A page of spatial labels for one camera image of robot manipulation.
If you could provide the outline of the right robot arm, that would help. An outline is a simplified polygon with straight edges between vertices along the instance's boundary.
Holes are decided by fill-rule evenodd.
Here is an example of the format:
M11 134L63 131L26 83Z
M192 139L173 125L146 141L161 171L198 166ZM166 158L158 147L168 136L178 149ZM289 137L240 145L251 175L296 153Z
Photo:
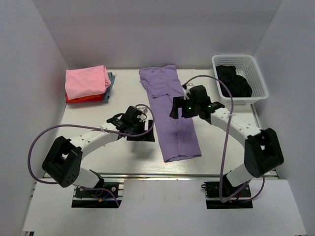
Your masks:
M204 86L195 86L174 97L173 119L199 117L232 136L244 147L243 163L227 174L220 173L219 197L223 202L237 195L253 178L280 166L284 157L275 130L251 126L220 102L212 102Z

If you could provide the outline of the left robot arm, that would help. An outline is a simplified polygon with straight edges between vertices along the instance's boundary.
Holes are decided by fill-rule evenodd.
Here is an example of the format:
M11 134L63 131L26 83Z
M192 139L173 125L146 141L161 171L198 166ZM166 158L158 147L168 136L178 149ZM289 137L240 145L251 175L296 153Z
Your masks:
M154 142L155 120L147 119L147 113L151 111L145 104L129 106L124 113L114 115L100 127L88 127L88 132L83 135L70 139L57 137L43 161L43 170L63 188L74 185L88 191L102 190L103 178L92 170L82 168L82 160L95 150L122 138Z

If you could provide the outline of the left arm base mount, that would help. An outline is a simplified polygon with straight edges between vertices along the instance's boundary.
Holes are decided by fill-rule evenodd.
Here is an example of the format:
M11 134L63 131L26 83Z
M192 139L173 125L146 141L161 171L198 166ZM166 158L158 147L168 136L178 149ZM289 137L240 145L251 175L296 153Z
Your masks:
M72 208L119 208L123 200L124 181L122 179L105 178L99 190L86 190L75 186Z

